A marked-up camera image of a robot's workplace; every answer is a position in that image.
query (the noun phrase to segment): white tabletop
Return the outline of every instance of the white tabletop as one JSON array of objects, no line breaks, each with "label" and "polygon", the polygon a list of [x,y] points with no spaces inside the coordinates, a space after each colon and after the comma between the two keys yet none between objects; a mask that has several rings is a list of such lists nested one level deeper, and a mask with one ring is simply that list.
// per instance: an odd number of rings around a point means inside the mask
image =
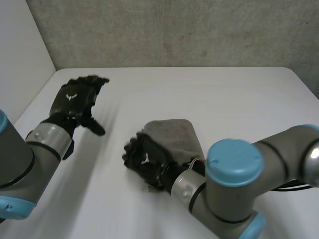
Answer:
[{"label": "white tabletop", "polygon": [[[56,72],[15,124],[25,137],[48,117],[70,78],[109,77],[93,108],[104,137],[79,128],[38,206],[0,225],[0,239],[214,239],[166,192],[146,190],[123,166],[123,146],[152,120],[190,120],[206,153],[225,138],[255,142],[299,124],[319,125],[319,101],[289,69],[96,68]],[[319,190],[268,192],[256,200],[262,239],[317,239]]]}]

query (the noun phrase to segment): white logo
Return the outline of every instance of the white logo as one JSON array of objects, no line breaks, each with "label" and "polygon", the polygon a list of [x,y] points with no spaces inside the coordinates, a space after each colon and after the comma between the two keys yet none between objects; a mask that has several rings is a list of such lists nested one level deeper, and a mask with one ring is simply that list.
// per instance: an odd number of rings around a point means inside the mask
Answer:
[{"label": "white logo", "polygon": [[68,100],[71,100],[73,98],[75,98],[78,94],[75,94],[73,96],[69,96],[68,94],[66,94],[66,98],[68,98]]},{"label": "white logo", "polygon": [[145,160],[144,160],[144,161],[142,161],[142,162],[141,162],[141,164],[145,164],[145,163],[148,163],[148,162],[149,162],[149,156],[148,156],[148,153],[146,153],[146,154],[144,155],[144,158],[145,158]]}]

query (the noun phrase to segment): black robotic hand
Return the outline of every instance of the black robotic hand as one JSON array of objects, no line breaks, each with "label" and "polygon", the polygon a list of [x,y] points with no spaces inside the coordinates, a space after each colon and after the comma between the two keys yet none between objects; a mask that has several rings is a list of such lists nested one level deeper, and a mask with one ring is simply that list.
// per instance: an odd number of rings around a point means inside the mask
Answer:
[{"label": "black robotic hand", "polygon": [[177,163],[169,151],[155,143],[148,135],[137,133],[136,136],[124,147],[124,165],[137,172],[146,183],[163,189],[161,175]]},{"label": "black robotic hand", "polygon": [[72,136],[79,125],[88,128],[94,134],[102,136],[104,129],[94,120],[91,113],[96,96],[109,79],[98,76],[71,79],[61,87],[50,110],[50,118],[45,122],[58,124]]}]

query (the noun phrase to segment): grey towel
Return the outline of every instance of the grey towel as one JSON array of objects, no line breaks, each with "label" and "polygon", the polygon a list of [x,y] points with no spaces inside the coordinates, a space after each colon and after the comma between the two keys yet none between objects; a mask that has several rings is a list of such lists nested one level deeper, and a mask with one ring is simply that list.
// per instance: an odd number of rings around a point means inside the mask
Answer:
[{"label": "grey towel", "polygon": [[182,165],[195,158],[204,160],[203,150],[191,122],[185,119],[151,121],[143,128],[143,133],[159,145],[165,147]]}]

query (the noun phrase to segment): silver metal ring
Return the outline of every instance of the silver metal ring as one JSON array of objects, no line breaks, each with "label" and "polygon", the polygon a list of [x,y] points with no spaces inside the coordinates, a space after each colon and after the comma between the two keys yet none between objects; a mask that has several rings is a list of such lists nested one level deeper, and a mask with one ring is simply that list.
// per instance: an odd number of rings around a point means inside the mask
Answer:
[{"label": "silver metal ring", "polygon": [[37,142],[54,149],[61,157],[71,145],[72,138],[67,131],[52,123],[41,123],[28,136],[25,142]]},{"label": "silver metal ring", "polygon": [[195,192],[205,182],[206,178],[199,173],[193,170],[186,170],[175,180],[171,189],[171,196],[178,199],[188,208]]}]

